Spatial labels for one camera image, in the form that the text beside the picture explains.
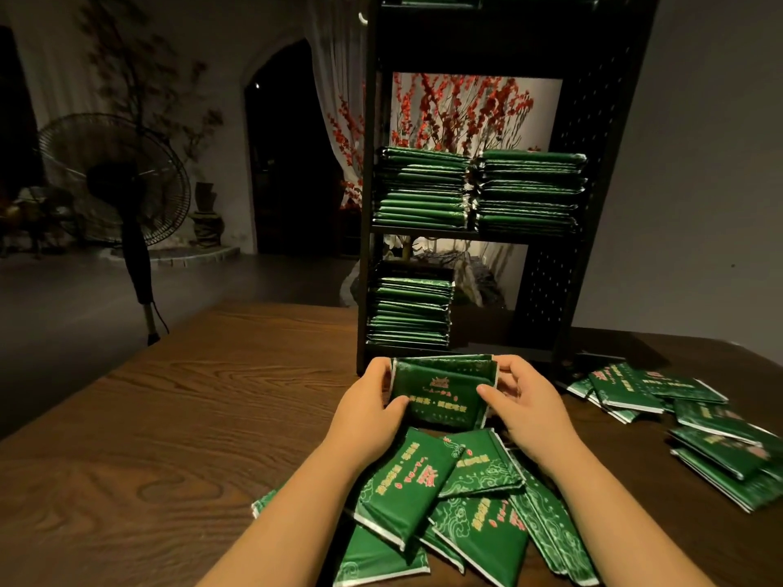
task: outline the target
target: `forearm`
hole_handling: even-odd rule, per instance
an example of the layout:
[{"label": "forearm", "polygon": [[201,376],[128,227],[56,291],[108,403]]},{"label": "forearm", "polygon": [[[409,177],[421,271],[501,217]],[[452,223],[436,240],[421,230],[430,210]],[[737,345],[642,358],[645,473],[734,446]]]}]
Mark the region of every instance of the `forearm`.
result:
[{"label": "forearm", "polygon": [[198,587],[313,585],[359,473],[321,444]]},{"label": "forearm", "polygon": [[607,587],[713,586],[584,444],[549,471]]}]

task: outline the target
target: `person's left hand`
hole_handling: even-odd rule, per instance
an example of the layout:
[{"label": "person's left hand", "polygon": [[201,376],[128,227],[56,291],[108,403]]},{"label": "person's left hand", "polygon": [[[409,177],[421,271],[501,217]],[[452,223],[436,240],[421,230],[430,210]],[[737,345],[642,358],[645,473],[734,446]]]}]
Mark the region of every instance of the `person's left hand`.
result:
[{"label": "person's left hand", "polygon": [[364,470],[383,455],[394,440],[409,399],[399,396],[386,408],[383,388],[392,369],[388,358],[373,358],[364,375],[343,395],[323,445]]}]

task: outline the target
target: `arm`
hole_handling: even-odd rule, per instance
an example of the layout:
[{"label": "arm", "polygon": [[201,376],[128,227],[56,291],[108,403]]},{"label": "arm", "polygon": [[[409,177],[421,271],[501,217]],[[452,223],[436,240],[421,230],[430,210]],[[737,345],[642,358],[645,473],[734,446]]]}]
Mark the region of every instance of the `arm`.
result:
[{"label": "arm", "polygon": [[388,358],[375,358],[345,393],[318,448],[197,587],[315,584],[358,475],[392,443],[407,397],[386,408]]},{"label": "arm", "polygon": [[498,391],[478,393],[555,481],[607,587],[714,587],[576,434],[554,387],[519,356],[497,356]]}]

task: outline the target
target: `hand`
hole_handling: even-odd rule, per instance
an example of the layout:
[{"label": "hand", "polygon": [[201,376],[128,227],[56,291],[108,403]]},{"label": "hand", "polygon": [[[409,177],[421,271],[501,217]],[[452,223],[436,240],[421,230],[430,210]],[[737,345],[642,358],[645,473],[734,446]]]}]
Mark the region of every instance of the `hand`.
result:
[{"label": "hand", "polygon": [[373,358],[362,378],[343,395],[323,440],[341,457],[347,457],[356,472],[386,452],[403,420],[409,402],[406,396],[397,397],[384,408],[384,381],[391,370],[388,358]]},{"label": "hand", "polygon": [[506,424],[519,448],[550,473],[578,451],[582,441],[552,384],[517,355],[493,356],[500,367],[498,387],[479,385],[484,398]]}]

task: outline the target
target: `fan grille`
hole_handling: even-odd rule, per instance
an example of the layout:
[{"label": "fan grille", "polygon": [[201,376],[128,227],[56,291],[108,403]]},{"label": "fan grille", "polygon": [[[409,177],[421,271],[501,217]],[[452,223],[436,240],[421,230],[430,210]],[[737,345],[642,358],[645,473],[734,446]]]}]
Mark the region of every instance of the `fan grille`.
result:
[{"label": "fan grille", "polygon": [[85,240],[122,241],[119,213],[87,189],[88,169],[105,162],[135,163],[146,187],[138,218],[147,245],[171,236],[185,220],[190,182],[176,153],[152,132],[139,132],[122,117],[78,113],[53,121],[38,138],[49,184],[73,194]]}]

